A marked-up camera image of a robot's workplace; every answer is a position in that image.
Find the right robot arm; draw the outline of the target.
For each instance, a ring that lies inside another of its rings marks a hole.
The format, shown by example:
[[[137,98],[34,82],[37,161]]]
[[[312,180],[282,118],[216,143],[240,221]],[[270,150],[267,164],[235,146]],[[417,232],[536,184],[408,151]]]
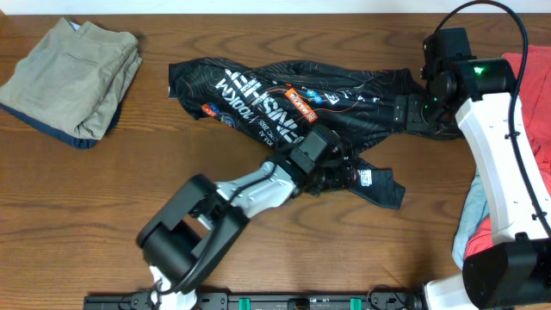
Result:
[[[506,309],[550,300],[550,197],[529,145],[521,76],[505,59],[477,59],[462,28],[423,43],[421,95],[399,96],[398,132],[463,136],[490,211],[492,247],[468,257],[461,273],[426,283],[418,309]]]

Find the black printed jersey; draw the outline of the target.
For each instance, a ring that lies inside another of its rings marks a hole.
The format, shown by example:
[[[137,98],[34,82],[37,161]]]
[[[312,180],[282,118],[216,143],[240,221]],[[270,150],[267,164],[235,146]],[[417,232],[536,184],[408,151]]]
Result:
[[[297,144],[313,126],[337,133],[358,153],[355,184],[347,189],[381,207],[397,209],[406,193],[390,169],[377,169],[361,153],[393,134],[396,96],[423,87],[407,69],[349,70],[310,60],[287,60],[249,68],[230,59],[202,58],[168,67],[169,96],[199,120],[212,117],[271,148]],[[435,122],[434,140],[455,140],[460,131]]]

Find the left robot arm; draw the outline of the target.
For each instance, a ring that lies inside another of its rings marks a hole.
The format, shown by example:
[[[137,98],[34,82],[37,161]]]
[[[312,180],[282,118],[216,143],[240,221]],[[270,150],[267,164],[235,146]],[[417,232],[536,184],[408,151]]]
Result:
[[[244,177],[216,183],[191,177],[136,238],[154,279],[153,308],[193,308],[195,291],[251,218],[304,192],[346,187],[352,164],[337,133],[316,125],[301,142],[276,147]]]

